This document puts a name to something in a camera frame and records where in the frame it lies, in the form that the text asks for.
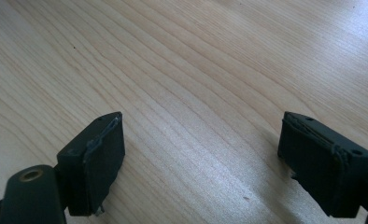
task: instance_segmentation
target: light wood tabletop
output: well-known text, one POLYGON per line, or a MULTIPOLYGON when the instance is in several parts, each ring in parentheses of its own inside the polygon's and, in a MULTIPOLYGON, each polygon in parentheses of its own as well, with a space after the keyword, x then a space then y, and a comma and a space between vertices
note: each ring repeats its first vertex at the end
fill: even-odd
POLYGON ((0 1, 0 199, 114 111, 106 212, 68 223, 364 223, 276 152, 284 111, 368 149, 368 0, 0 1))

